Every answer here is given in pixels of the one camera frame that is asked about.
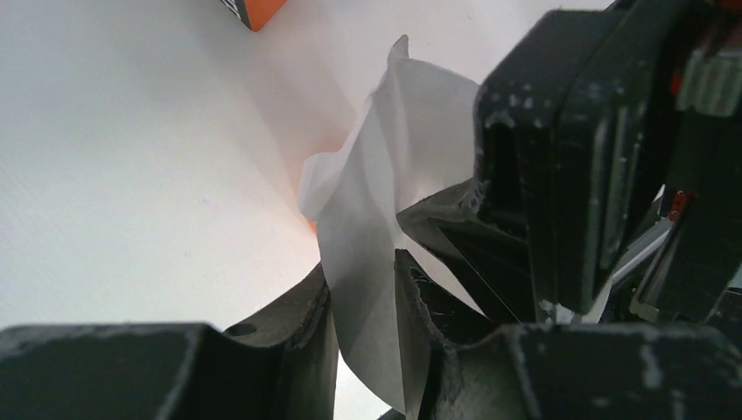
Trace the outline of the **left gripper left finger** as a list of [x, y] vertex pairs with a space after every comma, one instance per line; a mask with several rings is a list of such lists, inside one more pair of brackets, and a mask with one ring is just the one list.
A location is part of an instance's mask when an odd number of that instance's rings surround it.
[[224, 331], [201, 323], [5, 329], [1, 416], [330, 419], [338, 356], [316, 267]]

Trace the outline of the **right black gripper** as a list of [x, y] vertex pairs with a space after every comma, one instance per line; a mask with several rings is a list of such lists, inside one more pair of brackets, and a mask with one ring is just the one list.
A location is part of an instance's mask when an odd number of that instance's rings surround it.
[[[523, 235], [528, 267], [497, 263], [500, 322], [586, 313], [659, 179], [648, 120], [667, 96], [670, 8], [553, 10], [475, 102], [473, 214]], [[605, 322], [733, 322], [741, 289], [741, 4], [698, 1], [668, 90], [682, 121], [655, 216], [619, 264]]]

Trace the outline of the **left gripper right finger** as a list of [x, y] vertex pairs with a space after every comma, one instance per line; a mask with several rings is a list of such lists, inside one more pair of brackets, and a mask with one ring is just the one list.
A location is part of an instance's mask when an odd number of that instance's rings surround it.
[[395, 252], [409, 419], [738, 419], [741, 354], [694, 324], [497, 325]]

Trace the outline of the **white paper coffee filter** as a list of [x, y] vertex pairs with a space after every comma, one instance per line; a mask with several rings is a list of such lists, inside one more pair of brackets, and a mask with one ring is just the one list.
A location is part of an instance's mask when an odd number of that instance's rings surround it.
[[342, 357], [391, 408], [403, 411], [395, 252], [466, 305], [473, 298], [436, 257], [408, 237], [397, 215], [473, 174], [478, 84], [414, 59], [409, 38], [390, 48], [378, 86], [335, 152], [304, 162], [298, 205], [316, 228]]

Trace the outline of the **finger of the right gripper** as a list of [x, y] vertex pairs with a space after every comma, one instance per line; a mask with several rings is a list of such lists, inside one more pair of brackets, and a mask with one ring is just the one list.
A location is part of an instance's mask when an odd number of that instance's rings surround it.
[[470, 210], [468, 179], [396, 216], [402, 231], [435, 256], [474, 302], [499, 324], [536, 321], [524, 216], [497, 213], [492, 223]]

